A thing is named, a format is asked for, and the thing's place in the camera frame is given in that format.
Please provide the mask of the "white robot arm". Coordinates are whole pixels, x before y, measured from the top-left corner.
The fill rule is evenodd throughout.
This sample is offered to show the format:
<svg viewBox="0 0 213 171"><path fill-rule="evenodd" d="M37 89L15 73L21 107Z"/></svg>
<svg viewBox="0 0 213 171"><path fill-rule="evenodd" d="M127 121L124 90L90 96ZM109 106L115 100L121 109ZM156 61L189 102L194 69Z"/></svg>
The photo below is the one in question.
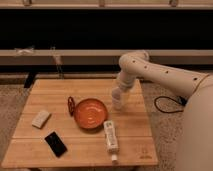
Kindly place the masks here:
<svg viewBox="0 0 213 171"><path fill-rule="evenodd" d="M187 100L174 171L213 171L213 74L189 71L149 61L149 54L133 51L119 58L121 71L112 90L117 109L137 77L157 83Z"/></svg>

